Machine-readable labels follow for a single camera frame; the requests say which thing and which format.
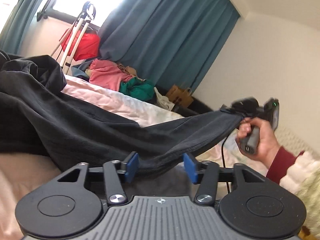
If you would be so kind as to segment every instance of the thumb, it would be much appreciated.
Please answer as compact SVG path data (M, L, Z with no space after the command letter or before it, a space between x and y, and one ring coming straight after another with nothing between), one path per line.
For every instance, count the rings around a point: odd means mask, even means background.
M261 128L263 125L265 125L267 121L262 120L258 117L253 118L252 120L250 120L248 123L254 126L257 126L259 128Z

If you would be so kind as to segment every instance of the curtain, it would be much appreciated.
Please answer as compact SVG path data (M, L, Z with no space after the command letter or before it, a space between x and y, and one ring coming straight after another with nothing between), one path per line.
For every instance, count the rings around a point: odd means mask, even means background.
M19 0L0 34L0 49L18 54L23 38L42 0Z
M229 0L124 0L98 31L100 54L162 88L194 91L238 18Z

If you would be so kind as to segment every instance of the gray ribbed panel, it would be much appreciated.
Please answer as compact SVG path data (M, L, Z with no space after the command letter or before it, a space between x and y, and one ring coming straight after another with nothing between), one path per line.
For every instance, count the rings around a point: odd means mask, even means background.
M212 207L189 197L135 196L125 206L109 209L93 230L76 240L245 240L227 227Z

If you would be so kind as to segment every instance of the maroon sleeve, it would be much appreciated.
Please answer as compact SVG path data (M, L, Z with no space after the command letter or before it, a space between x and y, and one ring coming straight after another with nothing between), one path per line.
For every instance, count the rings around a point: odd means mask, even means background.
M280 180L287 174L287 169L296 161L296 158L297 157L281 147L273 160L266 177L279 184Z

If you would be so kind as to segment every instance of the red cloth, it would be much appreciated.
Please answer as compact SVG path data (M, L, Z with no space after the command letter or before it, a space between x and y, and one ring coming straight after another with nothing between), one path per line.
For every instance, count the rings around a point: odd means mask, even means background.
M280 180L287 174L288 168L295 163L296 159L297 157L293 156L290 152L281 147L277 152L266 177L279 184Z
M123 73L116 63L109 60L92 61L89 82L103 88L119 91L120 82L128 82L133 77Z
M62 50L65 51L67 44L71 38L72 32L64 39L62 42ZM71 52L76 44L76 41L80 35L80 31L77 32L75 39L73 40L71 47L68 52L68 56L71 55ZM76 50L75 55L73 56L73 59L75 61L81 60L81 59L87 59L87 58L92 58L92 57L97 57L98 56L98 51L99 51L99 43L100 43L100 37L96 33L84 33L82 36L82 39L78 45L78 48Z

